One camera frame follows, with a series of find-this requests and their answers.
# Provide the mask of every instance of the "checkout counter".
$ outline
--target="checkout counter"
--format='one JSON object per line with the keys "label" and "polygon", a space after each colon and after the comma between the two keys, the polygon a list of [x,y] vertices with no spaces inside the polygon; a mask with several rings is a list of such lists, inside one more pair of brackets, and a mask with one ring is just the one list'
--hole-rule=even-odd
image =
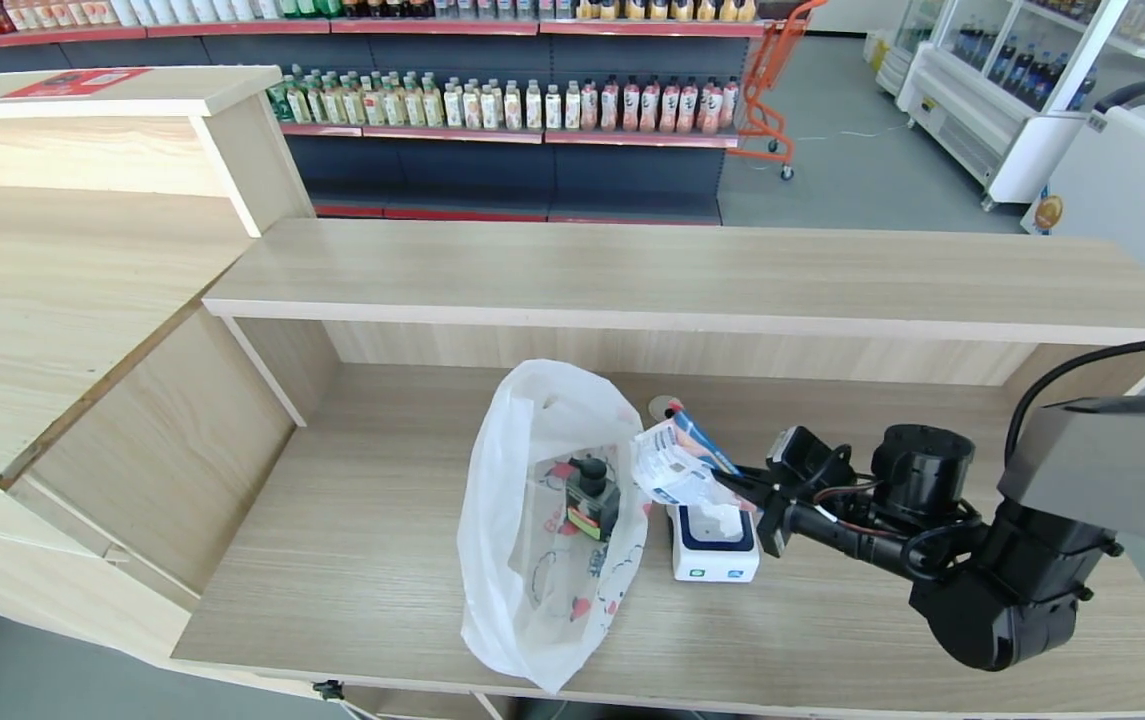
{"label": "checkout counter", "polygon": [[[86,96],[0,76],[0,615],[155,665],[379,717],[540,696],[469,655],[455,535],[505,370],[555,357],[674,395],[733,459],[806,424],[978,446],[997,501],[1033,378],[1145,338],[1145,270],[1081,238],[321,220],[276,68],[156,68]],[[88,78],[79,84],[88,82]],[[1145,355],[1047,401],[1136,391]],[[1145,717],[1145,584],[1098,565],[1074,641],[955,664],[909,585],[793,543],[677,583],[663,512],[560,697],[810,717]]]}

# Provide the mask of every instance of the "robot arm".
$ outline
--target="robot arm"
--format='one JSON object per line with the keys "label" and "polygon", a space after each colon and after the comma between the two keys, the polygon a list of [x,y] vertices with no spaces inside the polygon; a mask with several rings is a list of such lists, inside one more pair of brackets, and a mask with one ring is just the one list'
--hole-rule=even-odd
{"label": "robot arm", "polygon": [[987,525],[962,500],[974,446],[951,430],[893,425],[870,474],[795,427],[781,433],[767,468],[714,472],[763,511],[758,535],[779,556],[793,535],[911,580],[910,607],[955,660],[1003,670],[1065,644],[1088,575],[1119,556],[1115,532],[1145,537],[1145,397],[1084,398],[1039,408],[1040,389],[1069,370],[1145,342],[1106,348],[1048,373],[1026,393],[1005,448],[1003,501]]}

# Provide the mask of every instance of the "wooden countertop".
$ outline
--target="wooden countertop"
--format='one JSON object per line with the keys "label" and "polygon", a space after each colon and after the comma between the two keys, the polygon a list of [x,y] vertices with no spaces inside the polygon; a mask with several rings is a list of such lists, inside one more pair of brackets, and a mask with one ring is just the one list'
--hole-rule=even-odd
{"label": "wooden countertop", "polygon": [[0,187],[0,475],[250,243],[223,197]]}
{"label": "wooden countertop", "polygon": [[[537,696],[468,652],[456,530],[469,452],[502,370],[342,365],[297,430],[174,657],[356,685]],[[1008,403],[1000,388],[621,375],[637,405],[684,398],[733,459],[783,425],[851,442],[938,424],[978,443],[965,496],[992,514]],[[1103,560],[1074,639],[1003,673],[956,664],[906,604],[910,584],[795,538],[749,585],[677,583],[665,520],[569,701],[765,715],[1145,715],[1145,585]]]}
{"label": "wooden countertop", "polygon": [[216,315],[1110,345],[1145,270],[1104,242],[997,234],[284,220]]}
{"label": "wooden countertop", "polygon": [[151,68],[82,97],[3,100],[69,70],[0,73],[1,118],[211,117],[283,79],[274,65]]}

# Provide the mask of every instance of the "gray floor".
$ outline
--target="gray floor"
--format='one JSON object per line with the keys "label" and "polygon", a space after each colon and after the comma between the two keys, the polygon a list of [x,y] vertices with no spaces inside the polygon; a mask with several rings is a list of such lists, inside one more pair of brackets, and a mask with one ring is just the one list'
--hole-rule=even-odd
{"label": "gray floor", "polygon": [[[980,188],[921,130],[905,127],[874,85],[861,43],[805,38],[773,105],[797,140],[796,176],[732,158],[722,174],[724,222],[755,227],[1019,232],[1018,208],[980,209]],[[875,137],[846,135],[863,133]],[[1127,541],[1145,577],[1145,541]],[[562,705],[527,709],[550,720]],[[342,710],[141,664],[119,652],[0,619],[0,720],[345,720]],[[589,720],[568,706],[558,720]]]}

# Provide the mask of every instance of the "store shelf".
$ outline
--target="store shelf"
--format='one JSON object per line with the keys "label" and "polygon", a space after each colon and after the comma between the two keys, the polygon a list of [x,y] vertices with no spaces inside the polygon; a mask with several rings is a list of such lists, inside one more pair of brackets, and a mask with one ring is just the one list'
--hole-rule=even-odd
{"label": "store shelf", "polygon": [[736,133],[720,132],[704,135],[693,132],[686,135],[664,132],[608,132],[608,130],[545,130],[545,142],[555,145],[640,145],[640,147],[718,147],[728,149],[737,145]]}
{"label": "store shelf", "polygon": [[354,126],[303,126],[295,122],[281,122],[283,135],[308,135],[326,137],[363,137],[363,128]]}
{"label": "store shelf", "polygon": [[337,33],[386,33],[386,35],[536,35],[534,22],[502,19],[332,19]]}
{"label": "store shelf", "polygon": [[764,23],[690,19],[545,19],[544,35],[761,37]]}
{"label": "store shelf", "polygon": [[[1053,23],[1058,24],[1058,26],[1069,27],[1072,31],[1080,33],[1088,32],[1087,24],[1080,23],[1079,19],[1066,17],[1066,15],[1061,15],[1056,10],[1044,8],[1042,5],[1034,5],[1030,3],[1029,0],[1025,0],[1021,6],[1026,11],[1037,15],[1040,18],[1051,19]],[[1122,50],[1135,58],[1145,60],[1145,46],[1143,45],[1136,45],[1130,40],[1124,40],[1124,38],[1114,35],[1107,38],[1106,45],[1113,47],[1113,49]]]}
{"label": "store shelf", "polygon": [[0,35],[0,47],[48,45],[52,42],[97,42],[105,40],[141,40],[145,27],[62,27],[40,29],[33,32],[10,32]]}
{"label": "store shelf", "polygon": [[461,142],[513,142],[521,145],[539,145],[538,130],[464,129],[464,128],[413,128],[390,126],[363,127],[363,137],[394,137],[398,140],[453,140]]}
{"label": "store shelf", "polygon": [[147,37],[205,35],[327,35],[331,24],[324,19],[255,19],[246,23],[197,23],[183,26],[147,27]]}

